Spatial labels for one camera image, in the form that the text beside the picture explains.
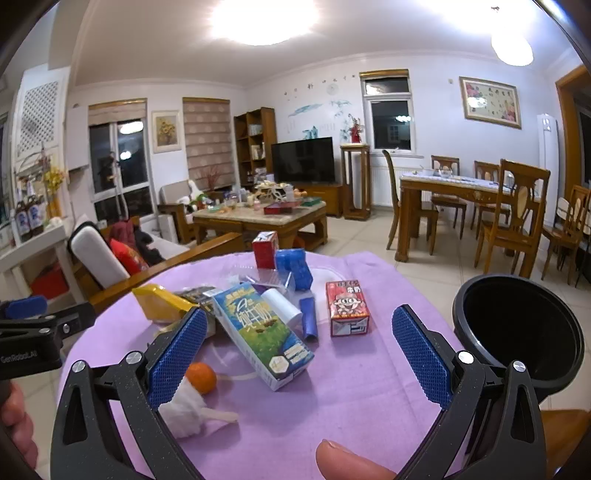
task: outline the flower painting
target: flower painting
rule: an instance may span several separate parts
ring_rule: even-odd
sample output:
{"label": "flower painting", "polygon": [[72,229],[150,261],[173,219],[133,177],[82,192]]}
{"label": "flower painting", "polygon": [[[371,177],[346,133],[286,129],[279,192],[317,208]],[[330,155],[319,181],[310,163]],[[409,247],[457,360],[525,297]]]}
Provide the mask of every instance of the flower painting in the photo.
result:
{"label": "flower painting", "polygon": [[460,87],[467,119],[521,128],[516,87],[466,77],[460,77]]}
{"label": "flower painting", "polygon": [[152,112],[154,153],[170,152],[181,149],[178,137],[179,123],[178,110]]}

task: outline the metal screw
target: metal screw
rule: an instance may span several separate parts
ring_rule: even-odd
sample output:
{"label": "metal screw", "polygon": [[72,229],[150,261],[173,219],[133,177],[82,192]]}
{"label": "metal screw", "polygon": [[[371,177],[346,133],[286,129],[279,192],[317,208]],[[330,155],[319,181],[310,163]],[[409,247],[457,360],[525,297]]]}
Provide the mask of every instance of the metal screw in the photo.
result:
{"label": "metal screw", "polygon": [[74,365],[72,365],[72,371],[76,374],[84,370],[85,366],[86,364],[84,363],[84,360],[78,360]]}
{"label": "metal screw", "polygon": [[130,365],[135,365],[141,359],[142,359],[142,353],[141,352],[131,352],[131,353],[128,353],[127,356],[125,357],[125,361],[127,363],[129,363]]}
{"label": "metal screw", "polygon": [[462,362],[463,364],[471,364],[472,362],[474,362],[474,357],[472,356],[472,354],[470,352],[460,352],[459,354],[457,354],[457,357],[460,359],[460,362]]}
{"label": "metal screw", "polygon": [[518,372],[525,372],[525,364],[519,360],[515,360],[513,362],[513,368],[515,368],[515,370]]}

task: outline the white paper roll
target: white paper roll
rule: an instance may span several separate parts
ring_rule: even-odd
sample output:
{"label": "white paper roll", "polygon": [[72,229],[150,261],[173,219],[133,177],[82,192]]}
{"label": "white paper roll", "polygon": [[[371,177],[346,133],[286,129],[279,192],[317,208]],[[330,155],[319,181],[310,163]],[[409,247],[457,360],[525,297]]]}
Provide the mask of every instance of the white paper roll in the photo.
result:
{"label": "white paper roll", "polygon": [[269,307],[275,311],[277,316],[289,325],[301,321],[301,311],[295,307],[287,298],[285,298],[276,288],[269,288],[261,297],[269,304]]}

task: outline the orange fruit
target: orange fruit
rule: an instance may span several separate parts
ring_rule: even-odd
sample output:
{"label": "orange fruit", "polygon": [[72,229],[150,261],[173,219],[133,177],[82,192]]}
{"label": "orange fruit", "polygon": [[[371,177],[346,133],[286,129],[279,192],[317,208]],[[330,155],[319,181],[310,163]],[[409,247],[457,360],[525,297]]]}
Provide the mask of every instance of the orange fruit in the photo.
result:
{"label": "orange fruit", "polygon": [[216,388],[217,376],[208,364],[201,362],[192,363],[187,368],[185,377],[187,377],[193,388],[201,395],[206,395]]}

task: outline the flat screen tv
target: flat screen tv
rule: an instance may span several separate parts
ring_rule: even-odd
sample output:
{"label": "flat screen tv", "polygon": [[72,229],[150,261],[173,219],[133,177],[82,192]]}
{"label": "flat screen tv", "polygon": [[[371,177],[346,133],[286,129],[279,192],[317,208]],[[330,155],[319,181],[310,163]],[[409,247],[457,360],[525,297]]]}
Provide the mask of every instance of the flat screen tv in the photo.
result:
{"label": "flat screen tv", "polygon": [[271,152],[277,182],[335,182],[332,137],[276,143]]}

